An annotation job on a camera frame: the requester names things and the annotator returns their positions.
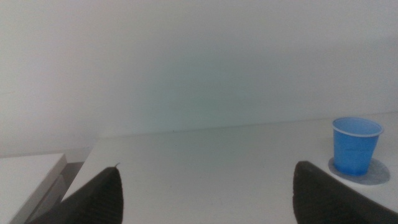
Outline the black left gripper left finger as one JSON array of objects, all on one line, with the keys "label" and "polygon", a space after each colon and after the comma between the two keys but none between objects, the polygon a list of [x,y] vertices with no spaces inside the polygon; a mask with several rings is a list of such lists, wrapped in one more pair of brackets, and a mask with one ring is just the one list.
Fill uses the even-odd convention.
[{"label": "black left gripper left finger", "polygon": [[122,224],[123,187],[117,167],[107,167],[30,224]]}]

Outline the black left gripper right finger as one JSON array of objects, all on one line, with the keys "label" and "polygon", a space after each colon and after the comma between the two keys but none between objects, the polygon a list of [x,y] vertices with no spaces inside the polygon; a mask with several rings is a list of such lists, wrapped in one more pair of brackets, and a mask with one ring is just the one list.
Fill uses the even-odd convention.
[{"label": "black left gripper right finger", "polygon": [[293,193],[297,223],[397,223],[397,212],[347,187],[309,161],[296,164]]}]

